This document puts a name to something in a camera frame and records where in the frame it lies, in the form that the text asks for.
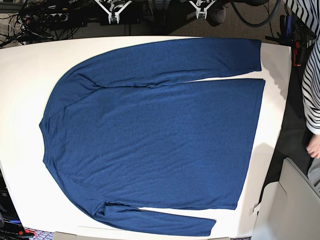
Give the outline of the person's bare hand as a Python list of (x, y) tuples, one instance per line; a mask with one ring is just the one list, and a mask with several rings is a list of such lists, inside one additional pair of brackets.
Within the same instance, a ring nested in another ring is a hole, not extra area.
[(319, 159), (320, 158), (320, 135), (314, 134), (307, 147), (306, 150), (311, 158)]

